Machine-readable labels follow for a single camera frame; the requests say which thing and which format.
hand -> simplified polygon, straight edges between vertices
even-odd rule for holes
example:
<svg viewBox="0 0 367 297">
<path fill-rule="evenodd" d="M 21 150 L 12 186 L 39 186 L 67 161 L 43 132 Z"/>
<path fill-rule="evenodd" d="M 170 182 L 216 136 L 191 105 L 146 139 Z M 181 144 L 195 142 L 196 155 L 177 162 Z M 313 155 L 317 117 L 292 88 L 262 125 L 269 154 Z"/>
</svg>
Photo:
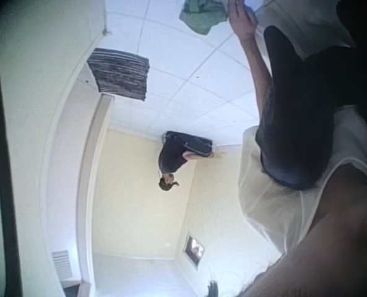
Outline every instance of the hand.
<svg viewBox="0 0 367 297">
<path fill-rule="evenodd" d="M 240 41 L 254 38 L 257 18 L 252 9 L 246 9 L 244 0 L 228 1 L 228 20 Z"/>
</svg>

dark top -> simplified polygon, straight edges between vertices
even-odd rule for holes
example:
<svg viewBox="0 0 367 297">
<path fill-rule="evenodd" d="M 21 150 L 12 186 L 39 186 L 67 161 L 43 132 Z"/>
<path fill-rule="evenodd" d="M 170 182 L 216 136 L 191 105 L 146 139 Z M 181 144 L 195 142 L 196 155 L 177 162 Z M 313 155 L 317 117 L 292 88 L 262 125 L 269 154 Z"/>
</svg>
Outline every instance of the dark top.
<svg viewBox="0 0 367 297">
<path fill-rule="evenodd" d="M 158 166 L 162 173 L 175 173 L 187 162 L 183 153 L 187 148 L 174 140 L 167 140 L 158 157 Z"/>
</svg>

window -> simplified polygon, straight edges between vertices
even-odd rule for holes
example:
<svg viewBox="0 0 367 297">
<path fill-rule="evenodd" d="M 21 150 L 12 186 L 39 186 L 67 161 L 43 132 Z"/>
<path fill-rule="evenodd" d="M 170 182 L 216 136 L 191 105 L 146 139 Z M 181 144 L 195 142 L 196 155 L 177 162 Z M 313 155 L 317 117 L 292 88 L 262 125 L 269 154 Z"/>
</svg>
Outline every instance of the window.
<svg viewBox="0 0 367 297">
<path fill-rule="evenodd" d="M 204 247 L 192 236 L 188 236 L 184 253 L 189 256 L 193 264 L 197 267 L 202 255 L 204 255 Z"/>
</svg>

dark hair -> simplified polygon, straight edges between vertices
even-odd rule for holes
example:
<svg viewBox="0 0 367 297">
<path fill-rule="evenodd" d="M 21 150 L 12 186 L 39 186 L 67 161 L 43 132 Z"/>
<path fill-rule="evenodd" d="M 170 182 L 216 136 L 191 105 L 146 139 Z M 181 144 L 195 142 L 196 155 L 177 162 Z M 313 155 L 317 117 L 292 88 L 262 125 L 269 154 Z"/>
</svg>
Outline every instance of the dark hair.
<svg viewBox="0 0 367 297">
<path fill-rule="evenodd" d="M 176 181 L 174 181 L 172 184 L 167 184 L 164 178 L 160 178 L 160 182 L 158 183 L 158 185 L 164 191 L 169 191 L 170 189 L 172 189 L 173 186 L 179 186 Z"/>
</svg>

towel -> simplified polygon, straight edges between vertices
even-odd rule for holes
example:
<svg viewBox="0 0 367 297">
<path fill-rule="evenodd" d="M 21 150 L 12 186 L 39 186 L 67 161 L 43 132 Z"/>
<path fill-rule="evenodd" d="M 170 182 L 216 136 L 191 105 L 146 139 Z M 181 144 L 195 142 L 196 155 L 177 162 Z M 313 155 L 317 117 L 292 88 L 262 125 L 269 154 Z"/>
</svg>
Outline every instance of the towel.
<svg viewBox="0 0 367 297">
<path fill-rule="evenodd" d="M 214 0 L 186 0 L 179 19 L 196 33 L 207 35 L 212 26 L 227 21 L 227 13 L 222 3 Z"/>
<path fill-rule="evenodd" d="M 149 59 L 124 51 L 96 48 L 87 62 L 99 92 L 145 101 Z"/>
</svg>

